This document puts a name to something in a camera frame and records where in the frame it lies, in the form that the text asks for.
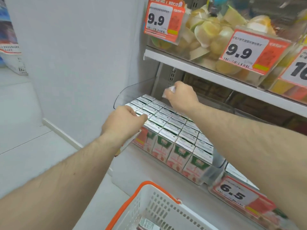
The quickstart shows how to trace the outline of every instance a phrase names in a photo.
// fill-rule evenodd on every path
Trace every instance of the wall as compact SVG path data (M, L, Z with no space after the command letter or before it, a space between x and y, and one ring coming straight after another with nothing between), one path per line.
M82 145L122 89L156 75L142 60L147 1L6 0L44 118Z

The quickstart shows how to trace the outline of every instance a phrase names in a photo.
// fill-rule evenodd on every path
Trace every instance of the hand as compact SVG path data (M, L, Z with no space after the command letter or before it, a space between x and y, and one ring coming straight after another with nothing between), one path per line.
M106 119L101 134L108 135L111 141L122 146L140 130L147 118L145 114L137 116L129 106L119 106Z
M165 89L166 98L175 110L189 116L189 113L199 104L197 95L191 86L181 81L177 81L175 87L174 93L170 89Z

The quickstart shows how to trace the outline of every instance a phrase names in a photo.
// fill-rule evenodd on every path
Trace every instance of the person's left hand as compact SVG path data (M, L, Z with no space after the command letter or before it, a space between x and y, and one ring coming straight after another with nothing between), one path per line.
M140 130L147 119L145 114L137 116L129 106L119 106L106 119L101 134L107 134L110 140L121 146Z

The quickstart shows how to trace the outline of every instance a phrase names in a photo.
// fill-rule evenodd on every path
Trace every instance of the white tile floor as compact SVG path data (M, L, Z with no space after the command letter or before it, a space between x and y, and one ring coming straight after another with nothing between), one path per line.
M41 124L28 77L0 68L0 198L76 150ZM74 230L104 229L129 198L106 175Z

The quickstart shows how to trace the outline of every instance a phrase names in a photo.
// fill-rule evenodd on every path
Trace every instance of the basket handle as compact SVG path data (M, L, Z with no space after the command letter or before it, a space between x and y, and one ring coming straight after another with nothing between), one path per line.
M134 194L120 207L120 209L117 211L117 213L114 215L114 217L112 218L112 220L110 221L110 223L108 224L108 226L106 227L105 230L112 230L112 228L115 226L115 224L117 223L118 219L120 218L120 216L124 213L124 211L126 210L126 208L129 206L129 204L134 200L134 198L138 195L138 193L140 192L141 188L145 185L152 185L154 187L156 187L157 189L159 189L160 191L162 191L164 194L166 194L168 197L170 197L175 203L177 204L181 204L181 202L177 199L175 199L173 196L171 196L170 193L168 193L165 189L163 189L162 187L160 187L159 185L157 185L156 183L152 182L152 181L145 181L142 182L139 187L136 189L136 191L134 192Z

